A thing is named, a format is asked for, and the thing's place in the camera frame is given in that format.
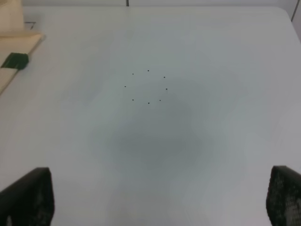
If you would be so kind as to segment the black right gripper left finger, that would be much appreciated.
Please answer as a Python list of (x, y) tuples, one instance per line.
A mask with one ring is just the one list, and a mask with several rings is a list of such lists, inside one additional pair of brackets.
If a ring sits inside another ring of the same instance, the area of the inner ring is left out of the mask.
[(54, 212), (49, 168), (35, 168), (0, 192), (2, 226), (49, 226)]

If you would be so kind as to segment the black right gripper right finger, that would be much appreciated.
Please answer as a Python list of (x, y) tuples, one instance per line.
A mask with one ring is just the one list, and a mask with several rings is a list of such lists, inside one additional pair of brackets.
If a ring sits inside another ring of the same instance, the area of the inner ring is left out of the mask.
[(273, 226), (301, 224), (301, 175), (287, 166), (271, 170), (266, 210)]

